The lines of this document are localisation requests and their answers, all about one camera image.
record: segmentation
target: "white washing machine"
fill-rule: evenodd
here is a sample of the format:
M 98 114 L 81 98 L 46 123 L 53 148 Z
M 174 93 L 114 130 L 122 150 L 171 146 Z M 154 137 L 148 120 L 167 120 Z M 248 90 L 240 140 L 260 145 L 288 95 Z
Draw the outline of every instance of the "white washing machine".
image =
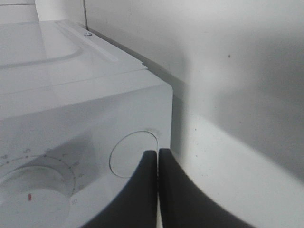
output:
M 0 227 L 84 225 L 170 147 L 171 108 L 167 83 L 80 26 L 0 25 Z

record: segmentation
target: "control dial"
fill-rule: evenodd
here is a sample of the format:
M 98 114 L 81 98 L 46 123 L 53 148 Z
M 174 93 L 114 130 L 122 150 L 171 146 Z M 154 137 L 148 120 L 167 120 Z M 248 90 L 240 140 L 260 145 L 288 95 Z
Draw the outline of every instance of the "control dial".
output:
M 0 227 L 58 228 L 68 217 L 70 193 L 63 176 L 30 166 L 0 179 Z

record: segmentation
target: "washing machine top panel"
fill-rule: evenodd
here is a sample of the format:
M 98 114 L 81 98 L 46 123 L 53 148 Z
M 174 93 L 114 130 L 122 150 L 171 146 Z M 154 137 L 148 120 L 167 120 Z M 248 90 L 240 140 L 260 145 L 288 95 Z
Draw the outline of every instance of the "washing machine top panel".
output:
M 0 95 L 146 68 L 67 20 L 4 24 L 0 32 Z

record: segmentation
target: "white wall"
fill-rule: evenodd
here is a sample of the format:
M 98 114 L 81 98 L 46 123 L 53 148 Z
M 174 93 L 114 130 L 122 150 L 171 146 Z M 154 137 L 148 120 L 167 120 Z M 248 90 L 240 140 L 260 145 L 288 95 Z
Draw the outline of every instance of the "white wall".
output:
M 90 29 L 173 86 L 171 147 L 192 180 L 253 225 L 304 227 L 304 2 L 86 4 Z
M 82 0 L 35 0 L 40 21 L 68 19 L 85 26 Z
M 38 21 L 34 0 L 0 0 L 0 24 Z

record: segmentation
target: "circular button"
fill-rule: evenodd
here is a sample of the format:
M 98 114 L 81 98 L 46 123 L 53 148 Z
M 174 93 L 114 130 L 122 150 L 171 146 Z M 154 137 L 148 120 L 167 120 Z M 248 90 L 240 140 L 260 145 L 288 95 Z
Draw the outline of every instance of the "circular button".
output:
M 157 139 L 150 132 L 134 132 L 124 137 L 111 153 L 112 172 L 119 177 L 131 177 L 146 150 L 158 150 Z
M 25 167 L 0 180 L 0 227 L 60 227 L 69 208 L 65 181 L 52 168 Z

